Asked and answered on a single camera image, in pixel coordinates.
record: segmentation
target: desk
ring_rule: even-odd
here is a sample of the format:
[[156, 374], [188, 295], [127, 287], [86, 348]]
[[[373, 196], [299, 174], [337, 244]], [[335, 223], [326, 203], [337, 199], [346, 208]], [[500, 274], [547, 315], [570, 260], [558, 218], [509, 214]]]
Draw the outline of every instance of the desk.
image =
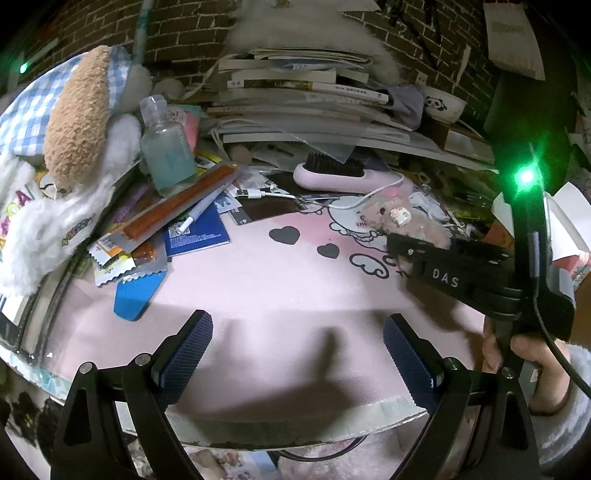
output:
[[113, 314], [115, 285], [74, 279], [43, 368], [72, 380], [85, 361], [125, 365], [207, 310], [213, 340], [168, 418], [184, 443], [259, 449], [347, 439], [423, 413], [382, 341], [391, 313], [443, 356], [468, 368], [479, 361], [483, 316], [402, 278], [385, 237], [354, 210], [315, 207], [242, 226], [222, 219], [232, 242], [175, 257], [137, 322]]

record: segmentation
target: white pen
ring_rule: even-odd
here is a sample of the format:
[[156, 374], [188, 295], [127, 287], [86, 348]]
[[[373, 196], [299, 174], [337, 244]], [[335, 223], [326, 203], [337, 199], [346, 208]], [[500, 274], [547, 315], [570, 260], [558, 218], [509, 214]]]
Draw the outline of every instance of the white pen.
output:
[[189, 217], [178, 228], [178, 232], [185, 233], [187, 228], [189, 228], [191, 224], [197, 220], [205, 210], [207, 210], [207, 207], [209, 207], [226, 188], [228, 188], [228, 184], [219, 187], [217, 190], [214, 190], [209, 195], [207, 195], [203, 200], [197, 202], [189, 212]]

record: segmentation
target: human hand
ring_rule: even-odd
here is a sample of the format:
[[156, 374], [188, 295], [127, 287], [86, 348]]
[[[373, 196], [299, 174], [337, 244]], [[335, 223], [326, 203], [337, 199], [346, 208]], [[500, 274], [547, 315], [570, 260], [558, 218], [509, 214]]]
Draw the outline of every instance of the human hand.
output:
[[[566, 342], [556, 340], [555, 343], [570, 362], [570, 352]], [[535, 393], [530, 399], [530, 412], [534, 415], [552, 415], [559, 411], [567, 400], [570, 378], [544, 340], [537, 335], [516, 335], [511, 339], [511, 350], [523, 360], [538, 362], [542, 366]], [[496, 343], [494, 323], [488, 318], [484, 322], [482, 353], [484, 355], [482, 371], [496, 373], [501, 364], [502, 355]]]

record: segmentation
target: plastic bottle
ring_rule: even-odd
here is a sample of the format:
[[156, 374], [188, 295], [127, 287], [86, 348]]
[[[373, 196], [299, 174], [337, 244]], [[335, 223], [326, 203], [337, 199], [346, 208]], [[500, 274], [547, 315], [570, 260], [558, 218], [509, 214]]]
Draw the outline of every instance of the plastic bottle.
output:
[[146, 124], [142, 153], [156, 189], [169, 197], [190, 187], [197, 167], [183, 126], [167, 120], [167, 104], [162, 95], [144, 98], [139, 107]]

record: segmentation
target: pink fluffy fabric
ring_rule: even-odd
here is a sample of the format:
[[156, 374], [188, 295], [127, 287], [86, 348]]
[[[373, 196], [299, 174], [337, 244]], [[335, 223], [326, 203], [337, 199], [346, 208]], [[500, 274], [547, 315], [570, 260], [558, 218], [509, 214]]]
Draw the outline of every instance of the pink fluffy fabric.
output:
[[[411, 213], [408, 223], [398, 225], [390, 215], [393, 209], [407, 209]], [[445, 227], [414, 208], [407, 198], [374, 196], [363, 209], [363, 220], [385, 233], [398, 233], [419, 240], [425, 240], [438, 248], [449, 248], [450, 235]]]

